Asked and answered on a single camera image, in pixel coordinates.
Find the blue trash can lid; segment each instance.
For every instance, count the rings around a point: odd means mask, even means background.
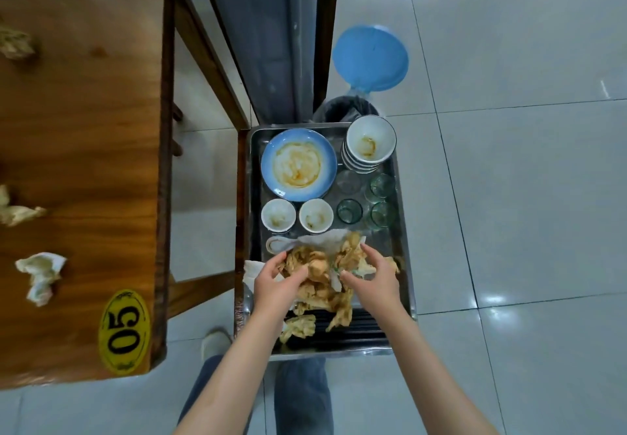
[[[394,87],[410,65],[407,49],[384,26],[349,27],[337,40],[332,57],[339,75],[364,92]]]

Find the metal tray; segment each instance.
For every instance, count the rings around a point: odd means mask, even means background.
[[[338,161],[338,173],[345,169],[341,158],[341,146],[346,136],[349,123],[303,123],[292,125],[272,125],[269,127],[255,127],[248,133],[247,162],[246,162],[246,188],[245,188],[245,259],[267,261],[271,254],[265,248],[266,240],[273,234],[266,229],[261,222],[262,207],[266,202],[277,196],[265,185],[262,178],[260,162],[268,142],[280,132],[297,127],[310,128],[321,133],[329,140],[335,149]],[[371,206],[364,196],[364,188],[377,173],[384,172],[392,176],[396,181],[395,194],[387,199],[398,209],[399,217],[394,225],[388,229],[372,231],[365,224],[365,216]],[[401,285],[401,301],[410,316],[416,319],[416,302],[414,297],[413,282],[411,277],[409,251],[405,232],[405,219],[403,214],[403,201],[398,177],[398,164],[396,153],[391,159],[384,162],[379,169],[371,174],[361,176],[362,189],[352,195],[343,194],[335,183],[324,196],[335,210],[337,204],[347,197],[351,197],[362,205],[364,217],[354,225],[346,225],[337,215],[333,220],[331,229],[349,229],[358,231],[366,236],[366,242],[379,250],[383,255],[393,256],[401,269],[398,280]],[[294,203],[296,209],[300,203]],[[286,237],[297,238],[307,234],[298,219],[296,225],[286,233]],[[380,330],[372,316],[362,309],[358,300],[354,300],[352,322],[348,328],[334,328],[331,332],[325,332],[325,328],[333,318],[333,313],[325,310],[314,310],[316,315],[316,333],[309,338],[300,339],[292,337],[287,344],[280,344],[277,340],[270,360],[298,359],[302,357],[341,357],[348,355],[375,355],[388,354],[392,349],[385,334]],[[253,295],[241,281],[235,287],[235,336],[243,328],[253,309]]]

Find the table number sticker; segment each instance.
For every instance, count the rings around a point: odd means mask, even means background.
[[[118,376],[141,364],[151,338],[151,318],[136,291],[118,291],[107,303],[98,328],[98,348],[105,366]]]

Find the jeans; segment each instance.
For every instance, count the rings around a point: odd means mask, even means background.
[[[194,405],[221,360],[222,356],[214,356],[204,362],[179,423]],[[317,357],[280,364],[275,382],[277,435],[333,435],[333,412],[325,362],[324,358]]]

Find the person's left hand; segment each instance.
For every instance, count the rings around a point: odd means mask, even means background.
[[[278,275],[277,265],[285,260],[286,252],[275,255],[266,262],[255,278],[254,313],[271,315],[272,319],[283,321],[290,306],[294,303],[298,287],[307,279],[309,266],[302,265],[296,272],[283,281],[275,280]]]

